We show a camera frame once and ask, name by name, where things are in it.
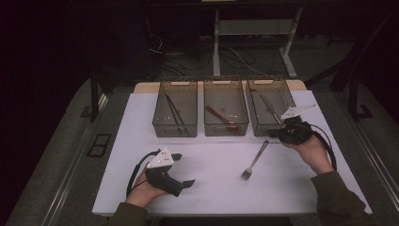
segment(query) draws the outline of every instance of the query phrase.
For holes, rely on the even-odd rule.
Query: sleeve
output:
[[[346,188],[336,171],[311,178],[317,192],[317,213],[322,225],[380,225],[364,209],[366,205]]]
[[[114,216],[104,226],[145,226],[147,210],[121,202]]]

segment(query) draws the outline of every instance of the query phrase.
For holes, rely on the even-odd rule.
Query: human hand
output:
[[[317,175],[334,171],[334,168],[332,168],[328,160],[325,147],[315,135],[312,135],[308,141],[299,145],[288,143],[282,143],[282,145],[296,150],[302,160],[311,166],[311,169],[316,172]]]
[[[142,170],[137,177],[134,184],[135,188],[130,192],[125,202],[145,208],[157,197],[167,194],[166,191],[152,186],[147,181],[146,170],[147,168]]]

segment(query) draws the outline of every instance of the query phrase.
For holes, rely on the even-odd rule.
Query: wrist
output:
[[[146,208],[154,199],[155,197],[149,196],[146,193],[132,191],[125,202],[141,208]]]
[[[317,174],[323,174],[326,172],[331,172],[334,171],[334,168],[332,168],[332,166],[327,163],[327,164],[320,164],[320,165],[316,165],[316,166],[311,166],[311,169]]]

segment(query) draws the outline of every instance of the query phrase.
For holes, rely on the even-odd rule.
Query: white tabletop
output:
[[[311,91],[292,91],[296,106],[316,104]],[[92,212],[112,216],[125,191],[135,165],[147,153],[169,147],[183,158],[174,163],[169,175],[182,182],[196,179],[179,197],[166,195],[147,209],[149,216],[292,216],[316,213],[316,193],[310,178],[315,173],[299,155],[269,139],[263,155],[244,181],[247,168],[269,137],[253,136],[251,124],[243,137],[206,137],[203,102],[199,101],[197,137],[160,138],[152,127],[156,93],[133,93],[126,106],[116,141]],[[303,121],[321,127],[329,136],[338,163],[338,172],[350,190],[371,209],[317,106],[304,113]]]

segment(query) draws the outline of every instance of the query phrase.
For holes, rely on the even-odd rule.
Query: fork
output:
[[[243,179],[243,180],[246,181],[246,180],[250,177],[250,175],[252,175],[252,168],[253,168],[253,166],[255,165],[255,163],[256,163],[256,161],[258,160],[258,158],[259,158],[259,157],[261,156],[261,154],[263,153],[264,149],[266,149],[267,144],[269,144],[269,140],[266,140],[266,141],[263,143],[261,149],[258,151],[258,154],[256,154],[256,157],[255,157],[255,159],[253,160],[253,162],[252,162],[252,164],[250,165],[250,167],[249,167],[249,168],[246,168],[246,170],[244,170],[243,174],[241,174],[241,179]]]

